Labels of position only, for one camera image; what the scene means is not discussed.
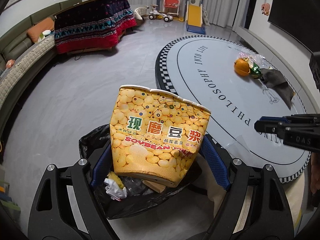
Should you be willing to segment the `yellow soybean milk cup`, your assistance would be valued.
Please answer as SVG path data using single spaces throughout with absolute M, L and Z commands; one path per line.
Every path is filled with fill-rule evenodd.
M 197 157 L 210 114 L 171 92 L 121 86 L 110 120 L 115 174 L 176 187 Z

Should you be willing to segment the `round white table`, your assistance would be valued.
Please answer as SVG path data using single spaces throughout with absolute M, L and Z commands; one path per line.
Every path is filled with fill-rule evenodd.
M 215 141 L 249 166 L 272 165 L 280 181 L 288 183 L 306 169 L 310 153 L 284 145 L 274 134 L 257 132 L 254 123 L 262 116 L 313 113 L 313 106 L 292 75 L 286 76 L 296 93 L 289 109 L 261 81 L 236 74 L 234 62 L 241 51 L 251 54 L 223 38 L 177 38 L 157 56 L 157 86 L 207 107 L 211 112 L 207 132 Z

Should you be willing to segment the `pink plastic bag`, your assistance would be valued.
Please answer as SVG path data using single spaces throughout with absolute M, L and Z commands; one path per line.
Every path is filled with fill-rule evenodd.
M 264 57 L 260 54 L 249 54 L 241 51 L 239 53 L 239 58 L 246 61 L 250 66 L 255 63 L 257 66 L 262 67 L 264 65 Z

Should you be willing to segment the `black trash bin bag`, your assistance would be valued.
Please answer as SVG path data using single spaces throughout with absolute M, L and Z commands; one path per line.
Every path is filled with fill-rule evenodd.
M 90 189 L 93 190 L 100 208 L 107 219 L 127 218 L 157 207 L 185 188 L 195 189 L 192 185 L 202 173 L 197 162 L 194 162 L 177 187 L 167 187 L 163 192 L 153 191 L 142 180 L 121 176 L 121 182 L 127 189 L 127 197 L 120 201 L 112 200 L 106 192 L 104 180 L 113 171 L 110 127 L 99 126 L 79 139 L 80 157 L 89 159 L 93 164 L 87 175 Z

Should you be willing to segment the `small pink toy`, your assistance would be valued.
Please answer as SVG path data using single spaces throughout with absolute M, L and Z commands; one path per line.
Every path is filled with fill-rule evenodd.
M 7 63 L 6 63 L 6 68 L 7 69 L 10 69 L 15 63 L 15 60 L 9 60 Z

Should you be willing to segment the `green sofa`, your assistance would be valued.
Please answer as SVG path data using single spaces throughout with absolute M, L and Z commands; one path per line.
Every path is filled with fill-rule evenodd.
M 6 63 L 9 60 L 17 60 L 30 47 L 35 45 L 27 36 L 27 30 L 38 24 L 45 18 L 54 19 L 54 16 L 63 9 L 67 9 L 75 4 L 81 3 L 82 0 L 66 0 L 50 5 L 41 9 L 21 22 L 17 23 L 1 36 L 1 75 L 4 73 Z M 26 74 L 18 81 L 17 85 L 12 89 L 1 107 L 1 134 L 6 133 L 9 123 L 13 119 L 13 112 L 17 108 L 16 105 L 28 88 L 30 83 L 35 79 L 39 72 L 55 57 L 55 48 L 51 49 L 35 63 Z

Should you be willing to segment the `toy slide swing set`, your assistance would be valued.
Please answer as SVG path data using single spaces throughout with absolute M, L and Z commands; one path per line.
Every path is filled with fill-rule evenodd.
M 188 32 L 204 35 L 206 26 L 210 25 L 203 0 L 157 0 L 156 5 L 159 12 L 184 22 Z

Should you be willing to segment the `quilted sofa mat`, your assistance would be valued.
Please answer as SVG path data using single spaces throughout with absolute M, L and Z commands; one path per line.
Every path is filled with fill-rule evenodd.
M 54 34 L 50 34 L 42 41 L 30 47 L 23 53 L 10 69 L 6 69 L 1 75 L 1 107 L 12 89 L 26 72 L 35 65 L 48 51 L 55 46 Z

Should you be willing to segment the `orange peel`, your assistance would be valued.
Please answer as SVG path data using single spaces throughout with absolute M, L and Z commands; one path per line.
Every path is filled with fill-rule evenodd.
M 234 71 L 236 74 L 243 77 L 249 76 L 251 72 L 248 62 L 246 62 L 244 59 L 237 59 L 234 62 Z

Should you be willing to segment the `orange cushion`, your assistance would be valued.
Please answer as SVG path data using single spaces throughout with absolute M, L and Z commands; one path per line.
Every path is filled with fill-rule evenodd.
M 54 21 L 51 18 L 45 18 L 38 24 L 27 30 L 27 36 L 31 39 L 33 43 L 36 43 L 40 37 L 40 35 L 44 31 L 53 31 L 54 30 Z

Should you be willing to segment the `green snack packet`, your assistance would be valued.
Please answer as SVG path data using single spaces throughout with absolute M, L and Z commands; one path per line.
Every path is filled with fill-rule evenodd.
M 249 75 L 254 79 L 260 79 L 263 75 L 260 67 L 249 57 L 244 57 L 244 61 L 249 65 Z

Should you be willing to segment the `toy ride-on car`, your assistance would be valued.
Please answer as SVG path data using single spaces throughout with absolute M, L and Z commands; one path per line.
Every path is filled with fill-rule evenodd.
M 155 20 L 157 18 L 163 19 L 164 22 L 171 22 L 173 20 L 172 16 L 165 14 L 165 13 L 162 13 L 162 12 L 159 12 L 157 10 L 157 8 L 158 8 L 158 5 L 156 5 L 156 4 L 151 5 L 151 10 L 148 15 L 150 20 Z

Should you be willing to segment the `grey felt cloth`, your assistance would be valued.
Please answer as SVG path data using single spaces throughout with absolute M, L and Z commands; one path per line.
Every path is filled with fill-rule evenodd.
M 267 88 L 275 90 L 284 103 L 291 109 L 292 93 L 294 92 L 283 74 L 276 69 L 261 68 L 261 80 Z

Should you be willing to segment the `table with patterned blanket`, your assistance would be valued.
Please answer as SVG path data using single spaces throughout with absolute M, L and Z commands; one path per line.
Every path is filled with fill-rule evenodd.
M 128 0 L 87 0 L 55 15 L 54 41 L 57 53 L 109 49 L 120 35 L 136 26 Z

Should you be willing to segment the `torn brown cardboard piece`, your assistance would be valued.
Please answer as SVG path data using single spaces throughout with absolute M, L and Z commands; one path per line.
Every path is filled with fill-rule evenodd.
M 166 189 L 166 186 L 153 181 L 142 180 L 142 183 L 157 193 L 162 193 Z

